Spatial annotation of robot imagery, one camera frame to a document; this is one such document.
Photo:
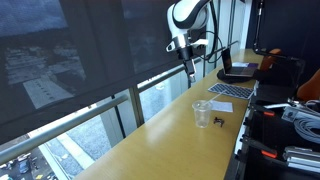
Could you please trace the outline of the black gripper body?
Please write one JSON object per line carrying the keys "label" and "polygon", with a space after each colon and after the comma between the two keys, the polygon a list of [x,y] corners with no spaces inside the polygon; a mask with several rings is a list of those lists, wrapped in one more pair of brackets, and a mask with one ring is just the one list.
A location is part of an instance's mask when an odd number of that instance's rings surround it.
{"label": "black gripper body", "polygon": [[175,51],[178,54],[179,59],[186,61],[192,58],[194,48],[206,46],[208,43],[208,39],[198,39],[197,41],[192,42],[191,37],[188,34],[181,34],[172,39],[167,45],[166,51]]}

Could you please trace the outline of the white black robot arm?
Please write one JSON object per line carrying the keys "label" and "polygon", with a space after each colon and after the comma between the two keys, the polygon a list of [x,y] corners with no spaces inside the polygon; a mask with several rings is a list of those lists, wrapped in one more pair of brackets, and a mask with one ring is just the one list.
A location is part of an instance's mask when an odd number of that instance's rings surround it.
{"label": "white black robot arm", "polygon": [[208,4],[211,0],[180,0],[167,10],[167,23],[171,32],[171,42],[166,51],[175,51],[183,61],[185,72],[190,82],[195,81],[195,64],[193,49],[200,45],[206,46],[207,39],[191,41],[189,32],[203,28],[209,18]]}

